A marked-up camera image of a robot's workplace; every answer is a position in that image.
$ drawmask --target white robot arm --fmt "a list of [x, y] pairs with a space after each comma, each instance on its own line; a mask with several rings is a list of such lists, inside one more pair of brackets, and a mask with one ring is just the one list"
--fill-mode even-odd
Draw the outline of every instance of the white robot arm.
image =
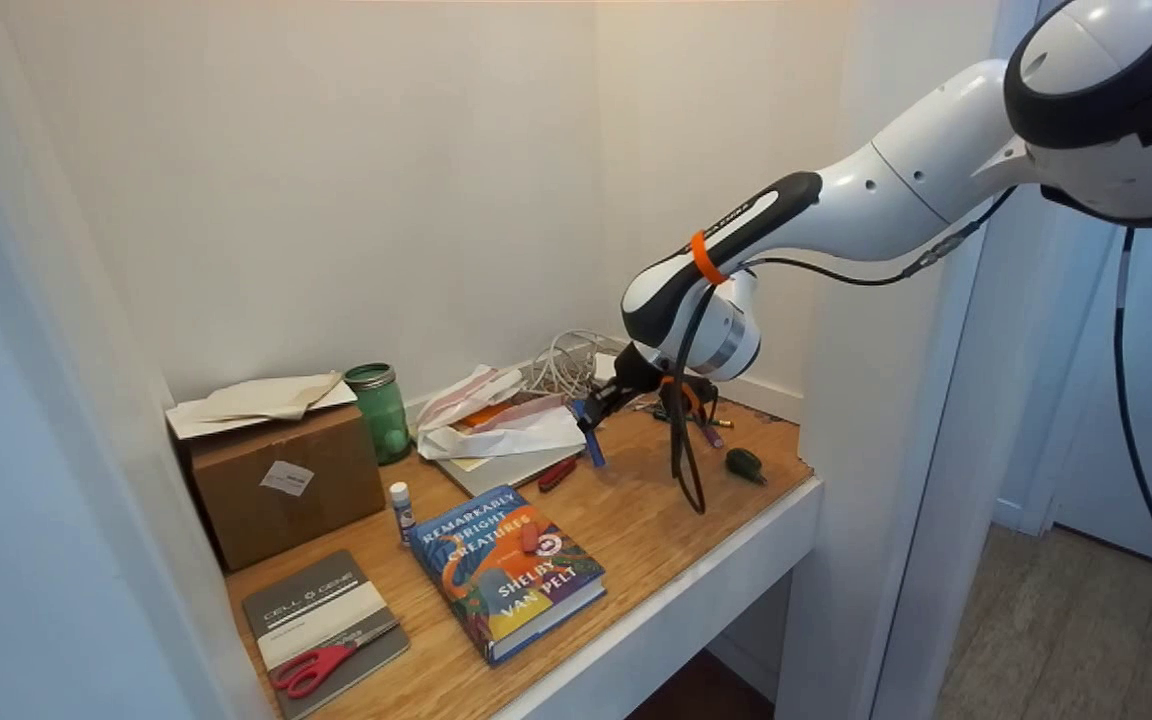
[[[679, 361], [713, 381], [744, 373], [760, 333], [756, 279], [741, 265], [756, 256], [899, 258], [1021, 183], [1111, 222], [1152, 227], [1152, 0], [1061, 5], [1010, 61], [963, 70], [849, 158], [780, 179], [643, 270], [621, 301], [634, 343], [616, 379], [586, 401], [582, 427], [654, 391]], [[679, 359], [710, 285], [717, 295]]]

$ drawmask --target cardboard box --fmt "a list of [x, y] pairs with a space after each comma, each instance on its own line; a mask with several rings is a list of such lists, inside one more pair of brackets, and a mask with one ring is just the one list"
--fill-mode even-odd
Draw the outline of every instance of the cardboard box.
[[376, 452], [356, 406], [189, 439], [185, 450], [191, 490], [228, 570], [385, 507]]

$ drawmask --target book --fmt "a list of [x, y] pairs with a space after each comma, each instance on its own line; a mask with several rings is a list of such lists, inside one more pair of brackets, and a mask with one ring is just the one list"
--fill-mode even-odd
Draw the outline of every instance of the book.
[[306, 697], [291, 698], [275, 689], [287, 720], [314, 712], [411, 644], [376, 585], [343, 550], [251, 593], [243, 612], [271, 683], [275, 670], [302, 652], [348, 641], [359, 646]]
[[[535, 524], [535, 551], [522, 530]], [[412, 528], [412, 553], [488, 665], [596, 598], [602, 566], [511, 487], [491, 488]]]

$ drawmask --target green glass jar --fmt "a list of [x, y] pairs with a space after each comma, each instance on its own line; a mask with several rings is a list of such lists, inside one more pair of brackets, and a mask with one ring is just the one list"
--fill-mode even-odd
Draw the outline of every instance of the green glass jar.
[[367, 363], [349, 370], [344, 382], [358, 397], [358, 410], [371, 430], [376, 462], [388, 465], [407, 457], [411, 438], [407, 435], [407, 412], [397, 392], [397, 374], [385, 363]]

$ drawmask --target wooden floor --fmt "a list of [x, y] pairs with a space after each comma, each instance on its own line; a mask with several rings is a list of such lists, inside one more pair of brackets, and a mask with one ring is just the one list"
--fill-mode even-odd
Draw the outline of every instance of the wooden floor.
[[993, 526], [940, 720], [1152, 720], [1152, 564]]
[[767, 698], [707, 651], [682, 666], [628, 720], [772, 720]]

